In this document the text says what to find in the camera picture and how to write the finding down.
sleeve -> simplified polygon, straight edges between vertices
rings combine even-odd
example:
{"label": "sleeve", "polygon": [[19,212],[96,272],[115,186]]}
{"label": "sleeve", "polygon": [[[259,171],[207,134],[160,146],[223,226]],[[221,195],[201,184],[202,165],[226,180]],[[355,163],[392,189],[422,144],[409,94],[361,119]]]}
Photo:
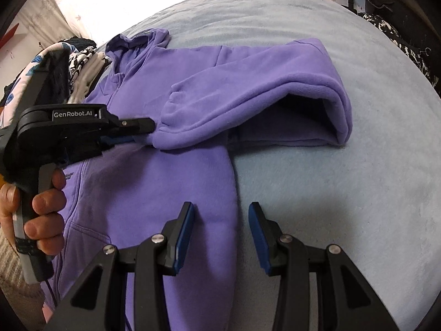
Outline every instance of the sleeve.
{"label": "sleeve", "polygon": [[23,279],[20,259],[0,228],[0,288],[29,331],[42,330],[46,325],[43,316],[45,296],[39,284],[27,285]]}
{"label": "sleeve", "polygon": [[351,104],[318,39],[255,50],[225,48],[223,61],[171,86],[151,136],[154,147],[189,147],[237,126],[239,142],[347,142]]}

jacket zipper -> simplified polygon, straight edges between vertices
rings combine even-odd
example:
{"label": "jacket zipper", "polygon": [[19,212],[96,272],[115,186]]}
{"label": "jacket zipper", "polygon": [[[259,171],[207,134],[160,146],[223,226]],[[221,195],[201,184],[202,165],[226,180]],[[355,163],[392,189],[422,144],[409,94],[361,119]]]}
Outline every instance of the jacket zipper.
{"label": "jacket zipper", "polygon": [[[73,216],[74,216],[74,214],[75,214],[75,209],[76,209],[76,207],[77,207],[78,199],[80,198],[80,193],[81,193],[82,174],[83,174],[83,171],[84,171],[84,168],[85,168],[86,163],[87,163],[87,160],[86,160],[86,161],[83,161],[83,163],[82,163],[82,165],[81,165],[81,168],[80,168],[78,193],[77,193],[77,195],[76,195],[76,201],[75,201],[75,203],[72,205],[71,213],[70,213],[70,215],[68,216],[68,219],[66,220],[66,224],[65,224],[66,226],[68,226],[69,221],[73,218]],[[67,245],[68,230],[69,230],[69,228],[65,227],[64,232],[63,232],[63,237],[64,237],[64,239],[65,239],[65,243],[66,243],[66,245]],[[60,253],[60,257],[58,258],[57,270],[60,270],[60,272],[57,273],[58,276],[57,276],[57,274],[56,274],[56,280],[55,280],[55,283],[56,283],[56,288],[55,288],[56,291],[55,291],[55,292],[57,293],[57,294],[56,294],[56,297],[57,297],[57,301],[58,301],[58,302],[60,302],[60,300],[61,300],[59,286],[60,286],[61,275],[62,275],[62,273],[63,273],[63,257],[64,257],[64,250],[61,251],[61,253]]]}

person's arm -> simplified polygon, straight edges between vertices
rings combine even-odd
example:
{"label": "person's arm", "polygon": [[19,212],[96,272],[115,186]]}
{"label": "person's arm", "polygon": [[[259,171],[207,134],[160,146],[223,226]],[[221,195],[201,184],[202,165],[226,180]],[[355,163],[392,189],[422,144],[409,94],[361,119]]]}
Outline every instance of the person's arm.
{"label": "person's arm", "polygon": [[[64,246],[64,220],[57,211],[66,205],[61,191],[66,185],[62,171],[52,177],[55,188],[37,195],[32,207],[39,217],[25,224],[29,238],[47,255],[57,255]],[[0,189],[0,288],[18,318],[29,331],[42,330],[45,325],[43,302],[45,295],[40,284],[27,285],[23,279],[20,259],[14,245],[12,214],[20,205],[20,193],[13,185],[5,183]]]}

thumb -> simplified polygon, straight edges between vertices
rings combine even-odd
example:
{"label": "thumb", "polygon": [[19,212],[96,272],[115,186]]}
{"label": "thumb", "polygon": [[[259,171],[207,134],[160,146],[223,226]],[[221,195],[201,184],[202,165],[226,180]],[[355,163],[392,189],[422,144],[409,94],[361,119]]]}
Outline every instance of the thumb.
{"label": "thumb", "polygon": [[17,211],[19,204],[19,190],[12,184],[4,184],[0,189],[0,226],[11,245],[15,245],[12,213]]}

cord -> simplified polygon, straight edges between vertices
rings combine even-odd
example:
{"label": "cord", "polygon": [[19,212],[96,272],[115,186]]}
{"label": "cord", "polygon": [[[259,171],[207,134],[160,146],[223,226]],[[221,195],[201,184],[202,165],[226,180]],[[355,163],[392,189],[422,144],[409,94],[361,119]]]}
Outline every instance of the cord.
{"label": "cord", "polygon": [[130,322],[129,319],[127,318],[127,315],[124,315],[124,317],[126,318],[126,327],[128,331],[132,331],[132,326],[130,326]]}
{"label": "cord", "polygon": [[49,281],[48,281],[48,280],[45,280],[45,283],[46,283],[46,286],[47,286],[48,289],[49,289],[49,292],[51,293],[52,301],[54,302],[54,306],[57,307],[57,306],[58,306],[58,302],[57,302],[57,299],[55,298],[54,291],[52,290],[52,287],[51,287],[51,285],[49,284]]}

